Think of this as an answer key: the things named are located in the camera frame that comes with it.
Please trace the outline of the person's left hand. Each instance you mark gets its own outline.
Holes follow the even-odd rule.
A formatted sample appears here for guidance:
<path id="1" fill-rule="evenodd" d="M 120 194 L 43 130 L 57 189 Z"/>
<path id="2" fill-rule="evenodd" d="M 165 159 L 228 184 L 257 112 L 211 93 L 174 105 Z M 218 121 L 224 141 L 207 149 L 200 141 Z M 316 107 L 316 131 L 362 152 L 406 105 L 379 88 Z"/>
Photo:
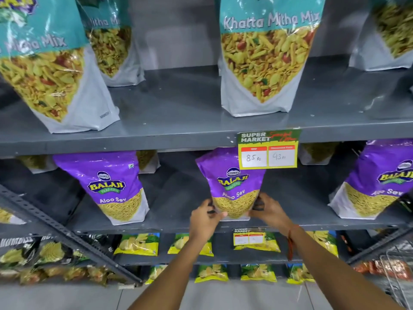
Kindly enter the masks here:
<path id="1" fill-rule="evenodd" d="M 201 205 L 192 211 L 190 216 L 189 242 L 202 247 L 213 236 L 219 222 L 210 219 L 213 209 L 212 199 L 205 199 Z"/>

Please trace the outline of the teal mixed snack bag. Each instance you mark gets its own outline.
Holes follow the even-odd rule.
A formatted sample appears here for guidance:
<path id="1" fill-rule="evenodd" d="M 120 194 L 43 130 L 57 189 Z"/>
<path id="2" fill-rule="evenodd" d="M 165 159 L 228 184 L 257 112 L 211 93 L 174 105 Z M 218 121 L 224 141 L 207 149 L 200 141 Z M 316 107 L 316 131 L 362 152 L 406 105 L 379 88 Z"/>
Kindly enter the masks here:
<path id="1" fill-rule="evenodd" d="M 216 0 L 221 106 L 233 117 L 288 113 L 326 0 Z"/>
<path id="2" fill-rule="evenodd" d="M 0 75 L 50 133 L 120 120 L 77 0 L 0 0 Z"/>
<path id="3" fill-rule="evenodd" d="M 77 0 L 86 37 L 108 87 L 145 80 L 129 15 L 129 0 Z"/>
<path id="4" fill-rule="evenodd" d="M 369 0 L 370 11 L 349 58 L 362 71 L 413 65 L 413 0 Z"/>

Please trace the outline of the person's left forearm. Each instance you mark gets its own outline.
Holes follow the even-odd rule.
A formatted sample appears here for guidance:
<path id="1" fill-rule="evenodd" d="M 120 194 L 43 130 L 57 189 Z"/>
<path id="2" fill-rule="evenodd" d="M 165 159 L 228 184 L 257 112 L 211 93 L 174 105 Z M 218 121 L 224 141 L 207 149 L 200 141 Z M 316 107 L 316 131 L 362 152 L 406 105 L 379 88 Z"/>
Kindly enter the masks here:
<path id="1" fill-rule="evenodd" d="M 212 234 L 191 234 L 178 255 L 127 310 L 179 310 L 189 275 Z"/>

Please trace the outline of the person's right forearm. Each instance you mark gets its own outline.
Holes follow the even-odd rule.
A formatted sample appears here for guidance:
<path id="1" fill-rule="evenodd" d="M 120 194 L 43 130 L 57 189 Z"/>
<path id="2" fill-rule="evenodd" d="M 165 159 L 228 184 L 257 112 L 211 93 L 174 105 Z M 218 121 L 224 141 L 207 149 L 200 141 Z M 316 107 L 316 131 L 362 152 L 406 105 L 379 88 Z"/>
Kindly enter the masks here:
<path id="1" fill-rule="evenodd" d="M 333 310 L 405 310 L 362 274 L 323 248 L 300 226 L 289 224 L 287 237 Z"/>

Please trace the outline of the person's right hand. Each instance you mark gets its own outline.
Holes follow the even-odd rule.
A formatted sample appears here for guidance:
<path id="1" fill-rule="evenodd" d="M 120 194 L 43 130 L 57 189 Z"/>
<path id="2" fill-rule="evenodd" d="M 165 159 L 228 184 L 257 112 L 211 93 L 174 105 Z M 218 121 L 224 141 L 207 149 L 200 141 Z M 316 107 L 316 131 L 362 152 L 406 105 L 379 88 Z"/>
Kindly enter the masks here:
<path id="1" fill-rule="evenodd" d="M 263 208 L 264 220 L 262 221 L 269 227 L 277 229 L 282 235 L 287 236 L 288 230 L 293 226 L 293 222 L 276 200 L 265 192 L 260 192 L 252 208 Z"/>

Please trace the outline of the large green yellow price tag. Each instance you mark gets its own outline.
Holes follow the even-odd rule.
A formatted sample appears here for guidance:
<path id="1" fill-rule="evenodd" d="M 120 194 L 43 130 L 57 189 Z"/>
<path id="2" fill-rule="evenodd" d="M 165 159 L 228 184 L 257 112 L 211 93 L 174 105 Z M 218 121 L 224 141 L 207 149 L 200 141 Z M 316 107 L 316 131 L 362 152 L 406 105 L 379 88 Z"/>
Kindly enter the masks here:
<path id="1" fill-rule="evenodd" d="M 300 129 L 238 133 L 240 169 L 296 168 L 300 135 Z"/>

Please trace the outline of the group of yellow chip packets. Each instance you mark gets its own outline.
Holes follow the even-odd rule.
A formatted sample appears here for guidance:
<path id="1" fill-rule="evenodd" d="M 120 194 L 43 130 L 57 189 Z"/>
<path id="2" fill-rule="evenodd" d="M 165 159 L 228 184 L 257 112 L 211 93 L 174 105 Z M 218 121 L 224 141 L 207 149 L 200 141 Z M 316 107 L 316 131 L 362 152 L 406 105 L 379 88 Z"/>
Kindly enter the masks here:
<path id="1" fill-rule="evenodd" d="M 234 250 L 254 249 L 272 252 L 281 252 L 280 247 L 276 241 L 275 232 L 266 229 L 266 238 L 263 244 L 257 245 L 240 245 L 234 246 Z M 212 238 L 203 246 L 199 255 L 213 257 Z M 123 235 L 119 245 L 114 251 L 117 254 L 129 255 L 144 255 L 157 256 L 159 247 L 160 233 L 147 234 L 131 234 Z M 189 233 L 176 233 L 173 243 L 170 245 L 168 254 L 178 255 L 180 250 L 189 240 Z M 167 264 L 160 265 L 143 265 L 142 274 L 143 279 L 146 279 L 145 284 L 151 284 L 167 267 Z M 287 270 L 290 272 L 288 281 L 293 284 L 300 284 L 303 281 L 314 281 L 309 274 L 307 268 L 302 264 L 302 260 L 298 256 L 294 256 L 292 261 L 286 263 Z M 281 273 L 282 266 L 276 264 L 207 264 L 194 265 L 196 272 L 194 273 L 195 283 L 202 283 L 206 281 L 223 281 L 226 282 L 230 277 L 240 277 L 242 281 L 268 281 L 277 282 L 277 275 Z"/>

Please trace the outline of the grey metal shelf board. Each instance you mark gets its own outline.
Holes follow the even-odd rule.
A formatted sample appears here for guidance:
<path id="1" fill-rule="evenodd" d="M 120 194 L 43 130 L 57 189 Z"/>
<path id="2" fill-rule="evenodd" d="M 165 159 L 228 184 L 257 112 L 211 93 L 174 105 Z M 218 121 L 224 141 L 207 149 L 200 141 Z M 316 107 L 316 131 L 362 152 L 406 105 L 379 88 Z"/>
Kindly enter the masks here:
<path id="1" fill-rule="evenodd" d="M 301 143 L 413 138 L 413 67 L 362 72 L 347 56 L 309 58 L 289 113 L 232 117 L 214 66 L 147 71 L 111 88 L 121 120 L 101 131 L 50 134 L 0 86 L 0 156 L 232 147 L 241 132 L 300 129 Z"/>
<path id="2" fill-rule="evenodd" d="M 170 263 L 176 255 L 168 254 L 168 250 L 173 243 L 175 234 L 161 233 L 157 256 L 117 254 L 113 260 L 122 266 L 143 266 L 160 265 Z M 275 234 L 276 241 L 281 252 L 242 249 L 234 250 L 232 232 L 217 233 L 212 238 L 213 257 L 199 255 L 195 264 L 286 264 L 288 263 L 288 244 L 287 240 L 280 233 Z"/>
<path id="3" fill-rule="evenodd" d="M 328 206 L 334 174 L 327 166 L 268 170 L 261 190 L 281 203 L 287 215 L 306 230 L 354 230 L 407 227 L 413 214 L 395 204 L 374 220 L 342 219 Z M 206 179 L 196 165 L 173 170 L 163 166 L 141 179 L 149 212 L 143 222 L 114 226 L 89 195 L 85 195 L 67 227 L 78 235 L 131 231 L 187 232 L 191 212 L 210 197 Z"/>

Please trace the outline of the group of black chip packets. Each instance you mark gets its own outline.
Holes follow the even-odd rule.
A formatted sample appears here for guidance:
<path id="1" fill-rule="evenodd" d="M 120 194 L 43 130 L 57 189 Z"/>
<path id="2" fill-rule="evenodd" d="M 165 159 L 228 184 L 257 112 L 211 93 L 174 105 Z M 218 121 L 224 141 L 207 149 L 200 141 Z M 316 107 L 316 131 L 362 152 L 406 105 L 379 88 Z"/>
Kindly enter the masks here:
<path id="1" fill-rule="evenodd" d="M 102 286 L 127 283 L 80 249 L 72 249 L 53 236 L 0 239 L 0 281 L 28 285 L 54 277 L 64 281 L 88 279 Z"/>

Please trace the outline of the small yellow price tag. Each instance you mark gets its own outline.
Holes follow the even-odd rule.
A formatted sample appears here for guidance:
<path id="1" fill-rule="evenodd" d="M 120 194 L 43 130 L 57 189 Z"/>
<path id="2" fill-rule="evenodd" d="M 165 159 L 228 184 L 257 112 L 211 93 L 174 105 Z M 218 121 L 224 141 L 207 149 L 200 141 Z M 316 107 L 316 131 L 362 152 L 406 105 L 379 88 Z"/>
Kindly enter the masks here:
<path id="1" fill-rule="evenodd" d="M 263 244 L 266 238 L 264 228 L 236 228 L 233 230 L 233 245 Z"/>

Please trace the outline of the red snack packets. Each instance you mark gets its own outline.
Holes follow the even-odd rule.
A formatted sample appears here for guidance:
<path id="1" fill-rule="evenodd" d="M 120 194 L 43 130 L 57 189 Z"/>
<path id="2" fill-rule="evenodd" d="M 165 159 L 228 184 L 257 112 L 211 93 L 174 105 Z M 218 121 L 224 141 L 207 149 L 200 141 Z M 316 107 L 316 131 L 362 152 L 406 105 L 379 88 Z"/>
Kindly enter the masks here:
<path id="1" fill-rule="evenodd" d="M 398 259 L 364 261 L 353 267 L 362 274 L 385 276 L 405 281 L 413 281 L 413 272 L 409 265 Z"/>

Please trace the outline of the red thread wrist band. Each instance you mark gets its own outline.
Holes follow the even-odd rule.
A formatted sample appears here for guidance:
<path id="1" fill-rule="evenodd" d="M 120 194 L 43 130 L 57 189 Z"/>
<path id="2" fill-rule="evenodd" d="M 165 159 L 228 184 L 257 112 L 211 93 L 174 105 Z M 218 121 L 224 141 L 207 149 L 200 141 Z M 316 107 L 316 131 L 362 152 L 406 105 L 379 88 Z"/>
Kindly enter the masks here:
<path id="1" fill-rule="evenodd" d="M 292 231 L 299 227 L 300 227 L 299 225 L 293 224 L 293 226 L 288 230 L 288 233 L 287 233 L 287 242 L 288 242 L 287 260 L 288 261 L 292 261 L 294 250 L 295 250 L 295 243 L 292 239 Z"/>

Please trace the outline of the grey slotted metal brace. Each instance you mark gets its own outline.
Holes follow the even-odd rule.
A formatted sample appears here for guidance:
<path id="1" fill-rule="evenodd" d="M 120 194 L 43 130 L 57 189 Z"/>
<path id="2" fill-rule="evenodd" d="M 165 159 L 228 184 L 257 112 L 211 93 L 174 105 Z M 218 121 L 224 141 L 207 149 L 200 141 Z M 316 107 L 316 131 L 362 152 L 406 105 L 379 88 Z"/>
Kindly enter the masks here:
<path id="1" fill-rule="evenodd" d="M 395 254 L 403 251 L 413 253 L 413 225 L 387 229 L 374 237 L 362 230 L 346 231 L 344 234 L 348 236 L 349 254 L 345 262 L 350 266 L 376 260 L 387 251 Z"/>
<path id="2" fill-rule="evenodd" d="M 81 239 L 80 236 L 75 234 L 75 232 L 70 231 L 65 226 L 45 214 L 43 211 L 36 208 L 30 202 L 24 200 L 20 195 L 8 190 L 1 184 L 0 201 L 5 203 L 5 208 L 26 221 L 27 224 L 34 223 L 40 227 L 42 232 L 47 231 L 48 234 L 51 234 L 65 245 L 73 249 L 79 249 L 83 254 L 99 266 L 106 266 L 117 275 L 127 279 L 130 285 L 134 285 L 134 287 L 142 286 L 142 279 L 113 261 L 112 258 L 106 254 L 106 252 L 95 245 L 87 243 Z"/>

